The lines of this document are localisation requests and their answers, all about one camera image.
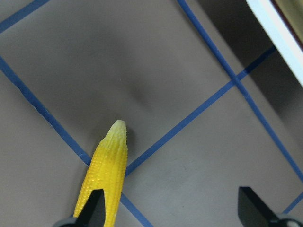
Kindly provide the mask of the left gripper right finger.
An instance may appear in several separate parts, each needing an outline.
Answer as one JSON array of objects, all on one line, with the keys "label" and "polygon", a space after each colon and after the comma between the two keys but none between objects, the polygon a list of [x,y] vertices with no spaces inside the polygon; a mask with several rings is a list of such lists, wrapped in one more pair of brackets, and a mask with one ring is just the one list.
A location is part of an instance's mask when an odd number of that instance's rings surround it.
[{"label": "left gripper right finger", "polygon": [[238,218],[244,227],[301,227],[303,222],[287,214],[275,213],[248,186],[238,188]]}]

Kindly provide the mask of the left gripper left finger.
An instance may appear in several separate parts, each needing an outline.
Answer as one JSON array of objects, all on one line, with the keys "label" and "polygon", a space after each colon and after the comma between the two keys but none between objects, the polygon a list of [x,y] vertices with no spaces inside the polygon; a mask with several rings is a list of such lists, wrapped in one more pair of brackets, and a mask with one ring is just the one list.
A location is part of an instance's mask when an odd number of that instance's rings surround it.
[{"label": "left gripper left finger", "polygon": [[93,190],[80,215],[57,221],[54,227],[103,227],[105,224],[105,195],[103,189]]}]

